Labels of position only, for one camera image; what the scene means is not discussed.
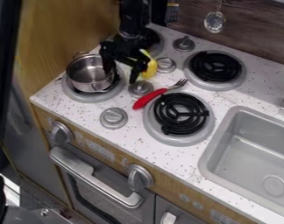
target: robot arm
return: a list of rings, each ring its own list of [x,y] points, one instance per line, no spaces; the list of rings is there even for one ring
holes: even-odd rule
[[[146,25],[149,23],[149,5],[147,0],[120,0],[120,27],[118,34],[111,40],[101,42],[100,55],[103,58],[105,73],[116,71],[115,60],[130,67],[130,84],[134,83],[139,74],[148,68],[151,60],[142,53],[160,40],[154,37]]]

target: countertop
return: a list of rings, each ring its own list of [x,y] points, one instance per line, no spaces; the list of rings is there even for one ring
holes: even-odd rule
[[[284,224],[283,216],[207,180],[197,167],[200,156],[230,108],[237,105],[246,106],[284,120],[284,117],[278,115],[279,105],[284,98],[284,66],[193,36],[189,37],[195,41],[195,49],[192,52],[178,52],[172,47],[172,44],[175,39],[182,38],[183,33],[156,24],[151,24],[151,27],[160,32],[165,39],[164,50],[158,57],[169,57],[177,63],[177,69],[174,72],[158,73],[150,80],[156,88],[173,85],[180,78],[184,78],[182,67],[185,59],[192,53],[199,51],[224,51],[235,55],[245,63],[246,80],[234,90],[211,92],[193,86],[191,83],[183,89],[183,91],[204,99],[214,111],[215,128],[205,141],[189,147],[173,147],[153,139],[143,127],[142,110],[134,111],[131,109],[135,99],[128,94],[127,87],[112,100],[96,104],[80,103],[70,100],[62,92],[60,80],[58,80],[62,76],[61,74],[33,95],[31,102],[99,137],[104,142],[112,144],[121,151],[154,166],[156,169],[161,169],[183,184],[251,220]],[[97,47],[92,52],[97,53],[98,49]],[[126,75],[129,75],[129,67],[123,65],[121,67],[125,70]],[[99,123],[99,115],[105,109],[111,107],[119,107],[128,113],[129,122],[122,129],[105,129]]]

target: metal sink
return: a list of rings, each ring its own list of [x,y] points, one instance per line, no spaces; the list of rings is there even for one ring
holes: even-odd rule
[[[198,166],[206,179],[284,216],[283,121],[230,109]]]

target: metal fork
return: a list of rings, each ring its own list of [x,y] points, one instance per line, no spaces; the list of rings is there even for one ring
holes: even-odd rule
[[[187,82],[188,82],[188,80],[186,80],[186,79],[180,79],[173,86],[168,87],[167,90],[176,89],[176,88],[182,88],[183,86],[186,85]]]
[[[150,100],[152,100],[154,97],[157,97],[158,95],[163,95],[166,93],[168,90],[176,89],[176,88],[181,88],[186,85],[188,80],[186,79],[180,79],[178,82],[176,82],[173,86],[171,87],[164,87],[164,88],[159,88],[155,91],[152,91],[149,94],[146,94],[139,98],[134,105],[132,106],[133,109],[142,109]]]

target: metal pot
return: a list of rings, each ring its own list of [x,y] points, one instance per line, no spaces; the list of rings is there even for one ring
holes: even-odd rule
[[[79,53],[74,56],[74,60],[69,63],[66,70],[73,86],[85,93],[104,92],[113,84],[117,74],[113,69],[110,73],[104,72],[100,55],[88,52]]]

